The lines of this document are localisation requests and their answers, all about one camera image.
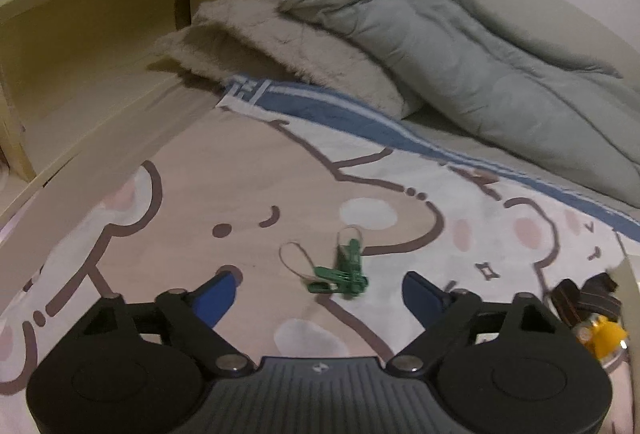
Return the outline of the grey-green duvet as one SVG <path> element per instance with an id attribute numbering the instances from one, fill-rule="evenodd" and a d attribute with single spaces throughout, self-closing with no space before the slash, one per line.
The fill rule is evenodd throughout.
<path id="1" fill-rule="evenodd" d="M 282 0 L 463 128 L 636 206 L 639 93 L 604 61 L 533 38 L 475 0 Z"/>

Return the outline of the white headboard panel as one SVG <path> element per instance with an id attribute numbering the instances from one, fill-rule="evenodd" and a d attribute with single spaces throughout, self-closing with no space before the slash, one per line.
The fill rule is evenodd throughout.
<path id="1" fill-rule="evenodd" d="M 564 0 L 477 0 L 499 16 L 576 54 L 605 61 L 639 85 L 639 53 L 602 22 Z"/>

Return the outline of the green plastic clothes pegs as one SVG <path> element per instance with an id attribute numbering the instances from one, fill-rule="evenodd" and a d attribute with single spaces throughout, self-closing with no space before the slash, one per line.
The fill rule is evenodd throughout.
<path id="1" fill-rule="evenodd" d="M 333 267 L 314 266 L 314 280 L 306 284 L 312 294 L 340 294 L 356 298 L 366 292 L 369 279 L 362 270 L 361 242 L 350 239 L 337 247 Z"/>

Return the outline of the yellow headlamp with strap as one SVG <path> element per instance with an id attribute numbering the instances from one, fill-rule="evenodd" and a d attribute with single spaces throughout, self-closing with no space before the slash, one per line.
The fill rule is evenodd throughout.
<path id="1" fill-rule="evenodd" d="M 573 280 L 563 279 L 550 293 L 560 321 L 606 372 L 614 371 L 628 350 L 629 334 L 622 324 L 622 301 L 615 295 L 617 288 L 607 272 L 600 272 L 581 287 Z"/>

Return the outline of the white shallow cardboard box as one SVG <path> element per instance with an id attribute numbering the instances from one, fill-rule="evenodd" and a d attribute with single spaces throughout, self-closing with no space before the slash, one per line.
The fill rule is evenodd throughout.
<path id="1" fill-rule="evenodd" d="M 611 272 L 612 278 L 617 284 L 615 292 L 617 298 L 622 302 L 622 315 L 625 319 L 630 319 L 639 313 L 639 287 L 629 256 L 625 256 L 623 261 Z"/>

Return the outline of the beige fluffy blanket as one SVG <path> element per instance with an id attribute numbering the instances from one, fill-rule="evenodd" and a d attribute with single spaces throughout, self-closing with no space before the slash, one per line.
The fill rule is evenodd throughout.
<path id="1" fill-rule="evenodd" d="M 323 86 L 395 119 L 423 107 L 418 95 L 365 52 L 322 28 L 284 16 L 274 1 L 205 2 L 189 27 L 162 36 L 154 50 L 215 82 L 242 74 Z"/>

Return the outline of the cartoon bear print cloth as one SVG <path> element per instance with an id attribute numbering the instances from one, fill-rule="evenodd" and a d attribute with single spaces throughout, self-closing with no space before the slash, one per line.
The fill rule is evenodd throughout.
<path id="1" fill-rule="evenodd" d="M 312 294 L 361 242 L 366 292 Z M 439 146 L 346 96 L 239 80 L 176 86 L 64 165 L 1 236 L 1 428 L 31 433 L 38 362 L 98 298 L 192 289 L 228 270 L 218 331 L 252 357 L 390 358 L 419 333 L 401 279 L 507 301 L 639 251 L 639 212 Z"/>

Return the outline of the wooden bedside shelf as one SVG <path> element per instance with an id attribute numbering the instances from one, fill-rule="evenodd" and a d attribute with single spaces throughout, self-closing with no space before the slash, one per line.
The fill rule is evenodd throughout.
<path id="1" fill-rule="evenodd" d="M 173 87 L 152 51 L 213 0 L 1 0 L 1 217 L 115 116 Z"/>

